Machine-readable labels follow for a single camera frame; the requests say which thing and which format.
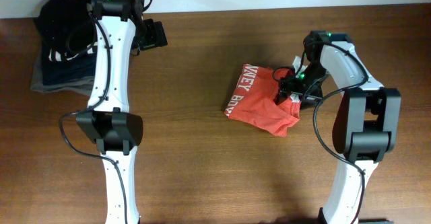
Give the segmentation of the red t-shirt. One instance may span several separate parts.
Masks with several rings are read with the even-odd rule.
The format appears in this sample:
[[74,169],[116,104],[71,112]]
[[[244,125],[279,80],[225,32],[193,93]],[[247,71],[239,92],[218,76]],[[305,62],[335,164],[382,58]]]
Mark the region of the red t-shirt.
[[279,84],[272,73],[271,68],[244,64],[224,114],[275,136],[285,137],[288,129],[300,120],[301,101],[299,97],[289,95],[277,103]]

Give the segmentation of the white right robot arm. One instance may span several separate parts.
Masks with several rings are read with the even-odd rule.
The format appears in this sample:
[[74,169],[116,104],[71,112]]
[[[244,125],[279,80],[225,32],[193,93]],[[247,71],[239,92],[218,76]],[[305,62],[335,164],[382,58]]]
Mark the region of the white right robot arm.
[[332,130],[337,170],[331,193],[319,209],[316,223],[359,223],[367,183],[396,143],[401,94],[386,88],[366,69],[346,33],[312,30],[303,40],[304,51],[291,75],[274,77],[276,103],[296,96],[303,108],[313,108],[312,123],[330,97],[342,95]]

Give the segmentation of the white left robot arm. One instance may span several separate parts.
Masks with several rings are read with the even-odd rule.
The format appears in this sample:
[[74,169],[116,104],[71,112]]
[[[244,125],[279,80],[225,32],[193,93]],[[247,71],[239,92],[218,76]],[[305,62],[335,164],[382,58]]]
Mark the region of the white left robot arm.
[[168,44],[162,23],[143,18],[149,6],[145,0],[92,0],[96,70],[88,106],[75,120],[104,165],[107,223],[140,222],[134,172],[143,119],[130,112],[129,61]]

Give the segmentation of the black folded garment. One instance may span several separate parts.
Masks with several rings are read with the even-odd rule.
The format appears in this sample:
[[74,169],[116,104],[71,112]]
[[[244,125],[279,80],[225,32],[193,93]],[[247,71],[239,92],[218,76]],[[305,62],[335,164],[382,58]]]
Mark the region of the black folded garment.
[[34,19],[48,46],[50,60],[69,61],[89,51],[95,43],[90,17],[92,0],[48,0]]

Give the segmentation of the grey folded garment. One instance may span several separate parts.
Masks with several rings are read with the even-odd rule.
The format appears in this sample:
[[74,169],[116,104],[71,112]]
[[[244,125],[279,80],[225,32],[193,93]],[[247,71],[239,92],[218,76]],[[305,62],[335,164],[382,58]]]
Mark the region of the grey folded garment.
[[81,95],[90,96],[94,85],[93,77],[72,80],[56,85],[44,85],[42,83],[42,66],[40,61],[36,61],[33,66],[30,89],[43,94],[55,93],[59,91],[72,91]]

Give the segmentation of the navy white striped folded garment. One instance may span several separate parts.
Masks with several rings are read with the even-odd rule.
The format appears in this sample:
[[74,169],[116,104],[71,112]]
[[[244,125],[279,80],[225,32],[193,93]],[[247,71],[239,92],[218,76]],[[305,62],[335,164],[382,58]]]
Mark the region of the navy white striped folded garment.
[[96,54],[85,54],[70,61],[50,61],[51,49],[42,44],[42,84],[58,85],[84,77],[94,76],[96,70]]

